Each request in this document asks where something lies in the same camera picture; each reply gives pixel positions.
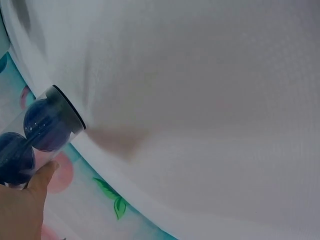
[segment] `pink circle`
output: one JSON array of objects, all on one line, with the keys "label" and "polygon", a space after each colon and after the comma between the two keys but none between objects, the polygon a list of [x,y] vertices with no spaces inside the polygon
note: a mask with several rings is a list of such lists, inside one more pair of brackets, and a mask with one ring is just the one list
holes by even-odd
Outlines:
[{"label": "pink circle", "polygon": [[[36,151],[35,152],[35,166],[36,169],[42,167],[46,161],[46,152]],[[53,158],[60,164],[60,168],[55,171],[52,179],[48,185],[48,193],[58,194],[67,189],[74,178],[74,167],[70,159],[66,154],[60,152],[57,156]]]},{"label": "pink circle", "polygon": [[28,93],[30,93],[30,89],[28,86],[25,86],[22,91],[21,91],[21,94],[20,94],[20,108],[21,109],[25,109],[26,108],[26,101],[27,101],[27,95]]},{"label": "pink circle", "polygon": [[48,226],[42,225],[41,240],[60,240],[58,235]]}]

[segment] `patterned fabric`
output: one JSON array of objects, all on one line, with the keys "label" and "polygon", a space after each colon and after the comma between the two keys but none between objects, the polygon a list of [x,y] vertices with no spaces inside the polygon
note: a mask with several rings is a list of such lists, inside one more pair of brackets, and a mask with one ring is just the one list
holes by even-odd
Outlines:
[{"label": "patterned fabric", "polygon": [[[0,59],[0,72],[2,131],[35,97],[8,53]],[[43,240],[175,239],[130,206],[71,144],[55,160],[61,167],[48,186]]]}]

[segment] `hand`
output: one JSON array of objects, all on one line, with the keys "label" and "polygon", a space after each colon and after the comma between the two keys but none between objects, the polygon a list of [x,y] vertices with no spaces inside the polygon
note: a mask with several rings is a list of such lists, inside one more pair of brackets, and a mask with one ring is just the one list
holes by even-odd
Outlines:
[{"label": "hand", "polygon": [[1,240],[41,240],[47,187],[58,168],[56,161],[50,161],[23,190],[0,185]]}]

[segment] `black rim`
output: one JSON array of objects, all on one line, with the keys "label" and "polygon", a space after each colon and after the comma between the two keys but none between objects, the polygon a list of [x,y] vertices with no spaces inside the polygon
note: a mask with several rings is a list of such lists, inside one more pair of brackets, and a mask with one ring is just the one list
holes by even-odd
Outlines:
[{"label": "black rim", "polygon": [[67,98],[67,96],[64,94],[63,91],[60,90],[60,88],[58,88],[56,85],[52,85],[61,95],[62,97],[67,101],[67,103],[70,105],[70,107],[72,108],[72,110],[74,111],[74,113],[76,114],[76,116],[78,117],[78,119],[80,120],[82,126],[83,126],[83,129],[85,130],[87,127],[86,127],[86,124],[85,122],[82,120],[80,114],[78,113],[78,111],[76,110],[76,108],[73,106],[73,104],[69,101],[69,99]]}]

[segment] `black cap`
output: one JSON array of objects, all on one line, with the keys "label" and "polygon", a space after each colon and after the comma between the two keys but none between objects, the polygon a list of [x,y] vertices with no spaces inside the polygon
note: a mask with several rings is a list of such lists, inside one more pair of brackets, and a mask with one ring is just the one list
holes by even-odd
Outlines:
[{"label": "black cap", "polygon": [[46,91],[45,95],[48,102],[57,109],[61,120],[74,134],[86,129],[86,124],[80,114],[60,88],[53,85]]}]

